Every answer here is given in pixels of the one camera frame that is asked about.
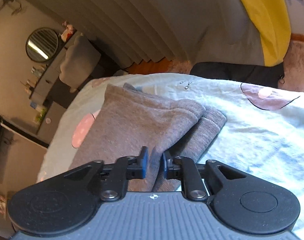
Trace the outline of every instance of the orange floor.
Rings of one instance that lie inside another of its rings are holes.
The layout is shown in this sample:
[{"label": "orange floor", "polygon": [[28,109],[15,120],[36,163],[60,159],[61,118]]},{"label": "orange floor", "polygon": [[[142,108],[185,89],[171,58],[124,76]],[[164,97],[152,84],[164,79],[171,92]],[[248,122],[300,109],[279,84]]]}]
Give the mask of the orange floor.
[{"label": "orange floor", "polygon": [[161,59],[159,62],[145,62],[142,60],[140,64],[134,63],[131,67],[127,68],[127,71],[130,74],[153,74],[153,73],[163,73],[167,72],[169,66],[171,65],[172,61],[168,61],[166,58]]}]

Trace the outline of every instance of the pleated curtain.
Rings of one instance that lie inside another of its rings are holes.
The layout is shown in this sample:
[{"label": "pleated curtain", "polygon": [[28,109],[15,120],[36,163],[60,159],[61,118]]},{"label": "pleated curtain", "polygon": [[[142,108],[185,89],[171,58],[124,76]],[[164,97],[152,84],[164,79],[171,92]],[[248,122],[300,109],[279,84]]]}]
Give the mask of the pleated curtain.
[{"label": "pleated curtain", "polygon": [[[249,38],[259,33],[249,26],[240,0],[37,1],[82,31],[122,68],[164,57],[193,64],[261,63],[261,46]],[[246,53],[244,45],[258,54]]]}]

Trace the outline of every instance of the pink pattern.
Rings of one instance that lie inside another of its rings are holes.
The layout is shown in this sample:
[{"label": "pink pattern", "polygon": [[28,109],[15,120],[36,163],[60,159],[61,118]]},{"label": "pink pattern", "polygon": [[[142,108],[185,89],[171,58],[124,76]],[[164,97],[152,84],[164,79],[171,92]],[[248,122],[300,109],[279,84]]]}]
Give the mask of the pink pattern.
[{"label": "pink pattern", "polygon": [[77,125],[74,134],[72,136],[72,146],[74,148],[79,148],[88,134],[92,124],[94,123],[94,116],[92,114],[87,114],[82,118],[80,123]]},{"label": "pink pattern", "polygon": [[241,84],[241,90],[254,106],[270,111],[279,110],[300,97],[297,92],[246,83]]},{"label": "pink pattern", "polygon": [[105,77],[105,78],[99,78],[99,79],[94,79],[92,81],[92,87],[96,88],[98,87],[100,84],[102,84],[104,81],[109,80],[111,77]]}]

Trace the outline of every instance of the gray drawer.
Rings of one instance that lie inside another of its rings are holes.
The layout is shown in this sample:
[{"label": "gray drawer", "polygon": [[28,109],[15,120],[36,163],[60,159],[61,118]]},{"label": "gray drawer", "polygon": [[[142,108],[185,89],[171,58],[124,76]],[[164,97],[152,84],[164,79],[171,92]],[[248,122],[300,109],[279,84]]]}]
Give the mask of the gray drawer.
[{"label": "gray drawer", "polygon": [[55,132],[59,126],[60,119],[65,111],[66,109],[64,109],[59,104],[55,102],[52,103],[37,133],[38,137],[42,141],[48,144],[51,143],[53,136],[55,135]]},{"label": "gray drawer", "polygon": [[34,91],[46,97],[58,77],[59,73],[52,67],[49,67],[37,83]]}]

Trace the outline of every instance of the bed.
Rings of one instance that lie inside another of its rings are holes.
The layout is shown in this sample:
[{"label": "bed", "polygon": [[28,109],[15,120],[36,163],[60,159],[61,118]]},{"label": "bed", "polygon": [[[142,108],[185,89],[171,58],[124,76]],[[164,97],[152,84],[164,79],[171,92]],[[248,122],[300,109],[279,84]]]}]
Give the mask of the bed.
[{"label": "bed", "polygon": [[175,100],[189,98],[215,107],[227,122],[199,163],[216,159],[292,191],[301,204],[293,232],[304,240],[304,93],[196,76],[161,73],[96,79],[77,95],[44,157],[38,181],[68,170],[81,140],[84,119],[94,121],[108,83],[125,82]]}]

